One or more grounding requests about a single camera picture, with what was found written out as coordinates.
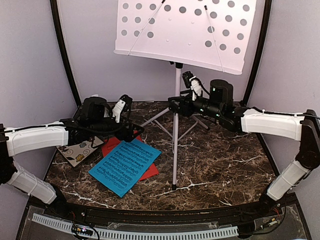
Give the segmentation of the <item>blue sheet music page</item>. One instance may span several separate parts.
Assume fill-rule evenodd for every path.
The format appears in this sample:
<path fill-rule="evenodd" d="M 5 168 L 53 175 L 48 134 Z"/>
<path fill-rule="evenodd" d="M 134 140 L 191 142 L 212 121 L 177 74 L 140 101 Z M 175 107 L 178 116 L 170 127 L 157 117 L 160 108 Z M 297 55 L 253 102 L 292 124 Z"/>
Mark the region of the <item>blue sheet music page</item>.
<path fill-rule="evenodd" d="M 138 139 L 122 141 L 88 173 L 122 198 L 161 153 Z"/>

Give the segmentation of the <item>white music stand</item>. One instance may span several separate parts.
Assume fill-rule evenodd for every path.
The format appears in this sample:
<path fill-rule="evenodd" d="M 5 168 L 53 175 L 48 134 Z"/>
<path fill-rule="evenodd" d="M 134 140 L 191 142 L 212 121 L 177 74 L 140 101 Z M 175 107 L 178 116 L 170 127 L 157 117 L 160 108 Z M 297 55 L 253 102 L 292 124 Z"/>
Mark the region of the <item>white music stand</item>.
<path fill-rule="evenodd" d="M 114 52 L 241 75 L 255 0 L 120 0 Z"/>

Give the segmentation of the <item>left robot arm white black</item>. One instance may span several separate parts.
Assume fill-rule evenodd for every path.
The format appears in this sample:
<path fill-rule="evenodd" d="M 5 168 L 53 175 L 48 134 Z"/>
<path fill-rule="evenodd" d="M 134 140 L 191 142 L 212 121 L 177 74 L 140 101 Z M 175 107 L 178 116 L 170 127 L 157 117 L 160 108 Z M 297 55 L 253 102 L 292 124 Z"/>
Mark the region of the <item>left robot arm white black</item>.
<path fill-rule="evenodd" d="M 20 128 L 1 126 L 0 183 L 51 205 L 58 217 L 67 218 L 71 208 L 59 188 L 21 167 L 14 161 L 14 156 L 44 148 L 73 146 L 94 137 L 114 136 L 120 141 L 131 142 L 144 131 L 130 119 L 132 103 L 132 98 L 126 94 L 113 106 L 102 97 L 91 96 L 83 101 L 72 118 Z"/>

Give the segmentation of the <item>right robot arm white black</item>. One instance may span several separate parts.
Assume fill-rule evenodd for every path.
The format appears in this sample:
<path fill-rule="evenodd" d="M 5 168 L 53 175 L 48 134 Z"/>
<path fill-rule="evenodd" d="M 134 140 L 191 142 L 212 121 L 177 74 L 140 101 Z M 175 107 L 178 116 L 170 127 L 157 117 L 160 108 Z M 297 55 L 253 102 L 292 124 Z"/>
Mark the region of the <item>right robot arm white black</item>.
<path fill-rule="evenodd" d="M 209 98 L 197 77 L 185 80 L 189 91 L 168 98 L 169 109 L 189 117 L 194 113 L 217 120 L 234 133 L 260 133 L 298 141 L 299 152 L 282 173 L 268 186 L 255 205 L 255 213 L 266 217 L 293 186 L 320 165 L 320 123 L 313 110 L 305 113 L 270 112 L 256 107 L 235 106 L 233 85 L 222 79 L 210 82 Z"/>

